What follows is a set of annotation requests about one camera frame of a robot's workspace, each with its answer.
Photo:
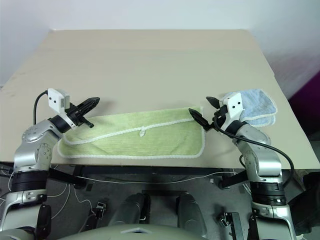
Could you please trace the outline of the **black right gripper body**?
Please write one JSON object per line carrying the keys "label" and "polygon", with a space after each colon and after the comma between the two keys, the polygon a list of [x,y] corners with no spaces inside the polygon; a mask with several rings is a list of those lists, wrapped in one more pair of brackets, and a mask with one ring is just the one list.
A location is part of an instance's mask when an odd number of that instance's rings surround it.
{"label": "black right gripper body", "polygon": [[212,127],[222,127],[223,124],[226,122],[226,114],[228,113],[228,107],[226,104],[217,108],[214,116],[212,118]]}

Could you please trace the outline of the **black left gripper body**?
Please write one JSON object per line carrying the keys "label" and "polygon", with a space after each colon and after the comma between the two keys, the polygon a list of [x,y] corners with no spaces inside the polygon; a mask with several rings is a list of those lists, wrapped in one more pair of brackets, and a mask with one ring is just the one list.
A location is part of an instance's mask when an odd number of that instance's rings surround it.
{"label": "black left gripper body", "polygon": [[84,115],[86,108],[83,103],[79,105],[69,104],[69,108],[65,110],[67,117],[76,125],[80,126],[84,123]]}

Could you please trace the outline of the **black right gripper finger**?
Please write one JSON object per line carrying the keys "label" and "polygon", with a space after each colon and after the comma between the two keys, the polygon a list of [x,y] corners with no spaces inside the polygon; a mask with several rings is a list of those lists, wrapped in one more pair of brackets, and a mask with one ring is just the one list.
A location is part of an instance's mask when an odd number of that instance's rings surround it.
{"label": "black right gripper finger", "polygon": [[212,129],[212,125],[202,116],[200,112],[195,109],[188,109],[192,118],[207,132]]}
{"label": "black right gripper finger", "polygon": [[205,98],[215,109],[220,108],[220,101],[217,98],[212,96],[206,96]]}

